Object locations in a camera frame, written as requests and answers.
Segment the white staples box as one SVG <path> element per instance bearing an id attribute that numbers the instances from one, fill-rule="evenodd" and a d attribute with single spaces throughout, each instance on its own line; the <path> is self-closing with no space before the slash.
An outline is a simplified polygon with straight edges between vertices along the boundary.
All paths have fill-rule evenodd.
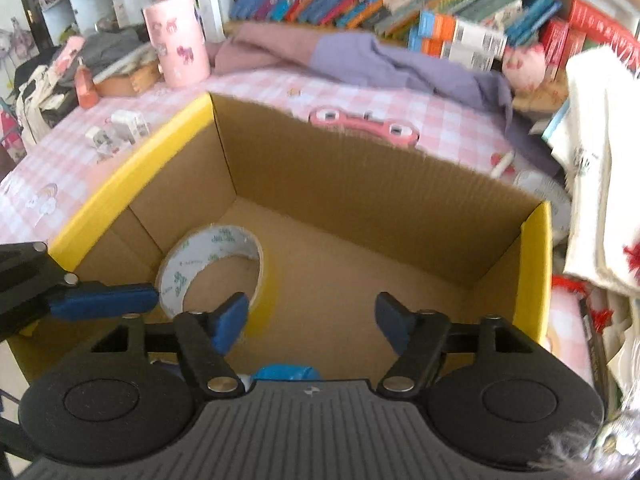
<path id="1" fill-rule="evenodd" d="M 110 119 L 116 134 L 130 144 L 137 144 L 150 135 L 149 125 L 140 112 L 115 110 Z"/>

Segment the blue crumpled wrapper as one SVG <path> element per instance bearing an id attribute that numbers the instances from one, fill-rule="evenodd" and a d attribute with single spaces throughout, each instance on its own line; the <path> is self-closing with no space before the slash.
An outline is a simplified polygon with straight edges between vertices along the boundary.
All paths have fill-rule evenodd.
<path id="1" fill-rule="evenodd" d="M 312 366 L 271 364 L 258 370 L 252 375 L 252 379 L 268 382 L 318 382 L 321 376 Z"/>

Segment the pink checkered tablecloth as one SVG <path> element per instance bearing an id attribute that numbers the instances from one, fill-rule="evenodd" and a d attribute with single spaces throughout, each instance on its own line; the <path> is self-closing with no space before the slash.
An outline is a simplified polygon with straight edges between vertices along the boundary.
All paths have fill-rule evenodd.
<path id="1" fill-rule="evenodd" d="M 578 307 L 547 292 L 546 210 L 489 175 L 508 149 L 499 116 L 256 70 L 131 101 L 153 134 L 102 162 L 88 129 L 121 107 L 76 110 L 2 181 L 4 242 L 40 240 L 81 278 L 120 284 L 153 281 L 203 226 L 247 229 L 262 260 L 212 266 L 186 295 L 205 309 L 262 279 L 231 355 L 244 372 L 379 378 L 393 361 L 373 319 L 382 290 L 457 322 L 503 315 L 589 372 Z"/>

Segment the yellow cardboard box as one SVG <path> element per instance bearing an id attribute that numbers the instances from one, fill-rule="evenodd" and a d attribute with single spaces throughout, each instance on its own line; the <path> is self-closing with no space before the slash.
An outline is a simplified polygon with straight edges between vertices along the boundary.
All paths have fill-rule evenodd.
<path id="1" fill-rule="evenodd" d="M 457 323 L 498 314 L 543 341 L 551 282 L 549 207 L 417 151 L 320 129 L 205 93 L 135 150 L 60 226 L 35 229 L 89 281 L 153 281 L 179 240 L 210 224 L 253 233 L 277 274 L 265 331 L 229 363 L 276 363 L 329 379 L 380 379 L 392 365 L 374 302 Z"/>

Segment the white canvas tote bag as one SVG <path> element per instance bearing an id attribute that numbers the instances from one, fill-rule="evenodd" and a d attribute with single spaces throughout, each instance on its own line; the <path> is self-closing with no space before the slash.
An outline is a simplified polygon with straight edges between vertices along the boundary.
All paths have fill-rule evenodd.
<path id="1" fill-rule="evenodd" d="M 15 114 L 26 152 L 31 152 L 78 105 L 73 87 L 60 86 L 63 73 L 39 65 L 20 88 Z"/>

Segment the orange pink bottle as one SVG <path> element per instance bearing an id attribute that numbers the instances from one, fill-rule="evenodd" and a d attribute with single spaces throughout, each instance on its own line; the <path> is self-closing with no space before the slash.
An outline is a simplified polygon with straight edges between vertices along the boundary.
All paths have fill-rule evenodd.
<path id="1" fill-rule="evenodd" d="M 78 104 L 81 108 L 90 110 L 90 108 L 93 108 L 99 103 L 100 95 L 98 90 L 96 90 L 91 70 L 88 69 L 82 58 L 78 58 L 74 83 Z"/>

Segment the pink glasses toy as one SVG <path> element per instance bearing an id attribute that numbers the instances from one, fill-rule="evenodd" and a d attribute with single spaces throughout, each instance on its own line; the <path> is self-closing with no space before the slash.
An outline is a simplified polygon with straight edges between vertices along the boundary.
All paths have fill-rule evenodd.
<path id="1" fill-rule="evenodd" d="M 358 131 L 401 148 L 414 148 L 420 139 L 419 130 L 410 122 L 378 119 L 370 113 L 358 115 L 338 107 L 315 108 L 309 113 L 308 122 L 316 127 Z"/>

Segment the wooden chess board box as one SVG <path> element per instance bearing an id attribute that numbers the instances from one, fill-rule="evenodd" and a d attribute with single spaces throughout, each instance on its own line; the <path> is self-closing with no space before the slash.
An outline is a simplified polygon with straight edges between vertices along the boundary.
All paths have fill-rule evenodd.
<path id="1" fill-rule="evenodd" d="M 118 74 L 97 82 L 96 90 L 106 98 L 134 98 L 151 89 L 159 80 L 158 62 L 152 61 L 130 74 Z"/>

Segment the grey clothing pile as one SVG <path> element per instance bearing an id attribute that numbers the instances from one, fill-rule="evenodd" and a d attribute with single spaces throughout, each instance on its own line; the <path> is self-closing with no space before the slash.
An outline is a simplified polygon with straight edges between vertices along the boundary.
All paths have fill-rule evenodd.
<path id="1" fill-rule="evenodd" d="M 58 85 L 63 88 L 73 87 L 79 60 L 84 62 L 92 76 L 96 76 L 142 44 L 143 41 L 133 28 L 121 32 L 96 32 L 85 40 L 73 56 L 70 67 L 58 80 Z"/>

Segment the white embroidered cloth bag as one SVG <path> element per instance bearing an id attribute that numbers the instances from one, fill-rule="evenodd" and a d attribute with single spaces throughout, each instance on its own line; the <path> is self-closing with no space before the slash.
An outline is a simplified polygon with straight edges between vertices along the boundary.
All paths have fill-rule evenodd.
<path id="1" fill-rule="evenodd" d="M 544 140 L 572 199 L 564 272 L 639 295 L 639 78 L 608 46 L 570 58 Z"/>

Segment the orange white box lower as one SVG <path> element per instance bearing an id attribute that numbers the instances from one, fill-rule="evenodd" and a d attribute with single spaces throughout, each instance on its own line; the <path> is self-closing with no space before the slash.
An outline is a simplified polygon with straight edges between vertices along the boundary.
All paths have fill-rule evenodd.
<path id="1" fill-rule="evenodd" d="M 468 68 L 487 72 L 494 65 L 494 58 L 483 52 L 477 52 L 462 44 L 421 37 L 413 27 L 409 32 L 408 49 L 432 58 L 442 58 Z"/>

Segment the pink cylindrical container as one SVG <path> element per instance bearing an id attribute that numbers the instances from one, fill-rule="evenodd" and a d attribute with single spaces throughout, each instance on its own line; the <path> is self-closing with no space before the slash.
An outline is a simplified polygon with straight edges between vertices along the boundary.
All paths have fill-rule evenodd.
<path id="1" fill-rule="evenodd" d="M 143 9 L 143 16 L 169 87 L 192 87 L 209 77 L 209 58 L 195 0 L 158 0 Z"/>

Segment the pink purple cloth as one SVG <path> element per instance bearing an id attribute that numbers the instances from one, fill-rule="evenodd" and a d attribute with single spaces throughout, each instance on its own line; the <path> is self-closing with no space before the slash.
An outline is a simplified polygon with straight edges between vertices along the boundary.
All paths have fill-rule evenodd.
<path id="1" fill-rule="evenodd" d="M 511 86 L 496 70 L 469 70 L 380 41 L 370 32 L 279 23 L 243 22 L 225 40 L 207 41 L 205 47 L 217 75 L 295 66 L 342 84 L 423 92 L 498 114 L 503 136 L 518 154 L 550 177 L 563 172 L 548 144 L 529 132 L 532 121 L 514 110 Z"/>

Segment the orange white box upper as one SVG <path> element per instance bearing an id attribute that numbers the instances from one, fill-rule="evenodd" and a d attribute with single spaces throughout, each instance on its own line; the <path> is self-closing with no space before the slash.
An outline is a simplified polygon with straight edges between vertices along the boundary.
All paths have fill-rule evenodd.
<path id="1" fill-rule="evenodd" d="M 493 58 L 502 58 L 508 40 L 506 35 L 498 30 L 429 10 L 420 12 L 418 35 L 425 39 L 462 44 Z"/>

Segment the red thick dictionary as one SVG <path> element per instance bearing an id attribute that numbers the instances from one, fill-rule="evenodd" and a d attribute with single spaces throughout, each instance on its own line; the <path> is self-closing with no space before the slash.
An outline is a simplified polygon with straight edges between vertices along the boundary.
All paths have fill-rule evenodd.
<path id="1" fill-rule="evenodd" d="M 559 16 L 597 44 L 606 44 L 633 72 L 639 71 L 639 40 L 614 18 L 582 0 L 560 0 Z"/>

